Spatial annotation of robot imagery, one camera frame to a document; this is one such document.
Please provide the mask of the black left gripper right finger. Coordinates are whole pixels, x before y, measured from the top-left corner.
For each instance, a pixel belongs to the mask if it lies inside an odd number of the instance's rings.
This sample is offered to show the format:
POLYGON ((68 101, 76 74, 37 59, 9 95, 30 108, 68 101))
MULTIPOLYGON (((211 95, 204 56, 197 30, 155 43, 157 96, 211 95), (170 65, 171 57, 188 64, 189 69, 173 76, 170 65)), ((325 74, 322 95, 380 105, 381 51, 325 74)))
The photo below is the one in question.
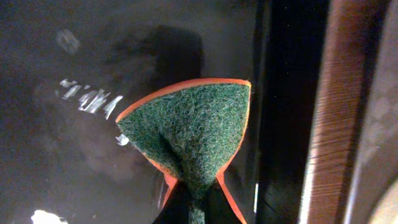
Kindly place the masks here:
POLYGON ((205 197, 206 224, 241 224, 229 205, 221 186, 214 182, 205 197))

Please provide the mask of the green and orange sponge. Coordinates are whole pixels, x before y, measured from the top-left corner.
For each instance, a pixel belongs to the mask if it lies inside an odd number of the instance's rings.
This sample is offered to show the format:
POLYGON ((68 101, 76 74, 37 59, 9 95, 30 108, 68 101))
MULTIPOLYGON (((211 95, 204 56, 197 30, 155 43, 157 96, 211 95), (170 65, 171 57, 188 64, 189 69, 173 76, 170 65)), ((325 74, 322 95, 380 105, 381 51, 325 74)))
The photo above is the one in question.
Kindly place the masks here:
POLYGON ((177 188, 186 187, 189 223, 205 223, 209 190, 218 184, 239 223, 245 217, 224 173, 240 150, 249 120, 251 83, 233 78, 198 78, 167 86, 126 108, 116 124, 161 173, 169 210, 177 188))

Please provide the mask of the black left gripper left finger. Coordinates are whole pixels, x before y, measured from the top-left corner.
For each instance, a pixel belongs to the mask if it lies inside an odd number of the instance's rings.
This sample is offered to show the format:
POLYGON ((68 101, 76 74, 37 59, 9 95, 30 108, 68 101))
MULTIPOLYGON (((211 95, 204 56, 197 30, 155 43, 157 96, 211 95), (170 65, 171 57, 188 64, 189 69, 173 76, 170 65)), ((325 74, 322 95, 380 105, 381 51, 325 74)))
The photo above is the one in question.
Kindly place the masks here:
POLYGON ((190 192, 183 182, 177 182, 164 208, 152 224, 188 224, 190 192))

